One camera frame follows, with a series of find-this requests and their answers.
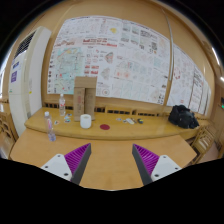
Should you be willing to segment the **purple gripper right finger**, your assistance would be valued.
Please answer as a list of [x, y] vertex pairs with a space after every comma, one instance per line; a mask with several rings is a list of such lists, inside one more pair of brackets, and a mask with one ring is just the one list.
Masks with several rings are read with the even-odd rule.
[[134, 144], [132, 154], [135, 159], [143, 185], [148, 185], [181, 170], [168, 155], [158, 156], [150, 150]]

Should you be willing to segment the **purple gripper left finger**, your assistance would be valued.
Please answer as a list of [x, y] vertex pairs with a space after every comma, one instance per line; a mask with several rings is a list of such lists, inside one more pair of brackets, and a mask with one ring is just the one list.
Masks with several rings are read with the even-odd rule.
[[56, 154], [42, 169], [79, 185], [90, 155], [91, 144], [88, 143], [66, 155]]

